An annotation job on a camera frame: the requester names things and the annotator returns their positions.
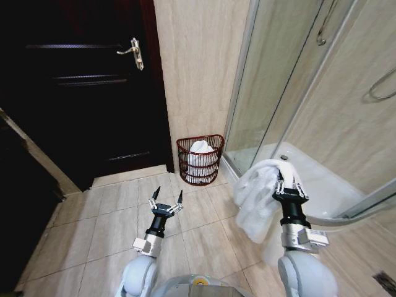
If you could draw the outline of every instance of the door frame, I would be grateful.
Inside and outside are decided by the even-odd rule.
[[[158,135],[161,136],[159,141],[163,150],[163,160],[165,160],[168,172],[174,173],[174,163],[172,155],[171,134],[168,119],[168,109],[166,105],[165,87],[162,72],[160,42],[158,39],[157,18],[155,16],[154,0],[139,0],[140,15],[144,28],[144,42],[142,46],[146,47],[148,57],[144,57],[145,64],[150,64],[150,79],[154,85],[154,95],[158,99],[159,109],[162,110],[158,118]]]

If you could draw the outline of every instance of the beige tile floor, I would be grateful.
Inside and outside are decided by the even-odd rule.
[[[235,223],[232,189],[220,174],[206,187],[184,183],[176,174],[95,187],[60,204],[18,284],[29,297],[113,296],[131,249],[153,215],[147,198],[161,186],[158,200],[172,204],[181,189],[184,209],[167,223],[157,283],[188,273],[221,278],[255,296],[284,296],[277,269],[261,260]],[[321,254],[334,272],[340,296],[386,296],[372,275],[396,278],[396,211],[358,228],[330,235]]]

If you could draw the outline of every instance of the glass shower door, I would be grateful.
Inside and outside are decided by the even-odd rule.
[[[233,110],[225,156],[239,174],[252,165],[312,25],[318,0],[260,0]],[[267,147],[270,157],[276,145]]]

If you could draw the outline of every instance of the brown wire basket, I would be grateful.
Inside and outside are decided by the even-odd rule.
[[[192,144],[198,140],[206,140],[213,152],[194,153],[190,151]],[[180,177],[193,186],[206,186],[213,182],[218,174],[220,158],[224,147],[221,135],[206,135],[178,139]]]

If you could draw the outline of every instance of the door lever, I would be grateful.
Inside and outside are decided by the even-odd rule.
[[[143,70],[143,59],[142,59],[142,52],[139,47],[139,41],[136,38],[131,40],[131,47],[126,51],[117,51],[118,54],[127,54],[127,53],[134,53],[136,67],[139,70]]]

